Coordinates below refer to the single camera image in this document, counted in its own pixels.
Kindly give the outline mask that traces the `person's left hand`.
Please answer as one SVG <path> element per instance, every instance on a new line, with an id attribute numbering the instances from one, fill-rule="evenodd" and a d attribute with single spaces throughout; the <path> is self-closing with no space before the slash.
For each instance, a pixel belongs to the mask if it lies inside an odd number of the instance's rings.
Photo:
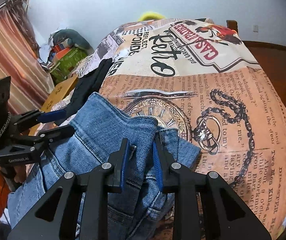
<path id="1" fill-rule="evenodd" d="M 27 178 L 26 165 L 1 167 L 0 173 L 16 183 L 23 183 Z"/>

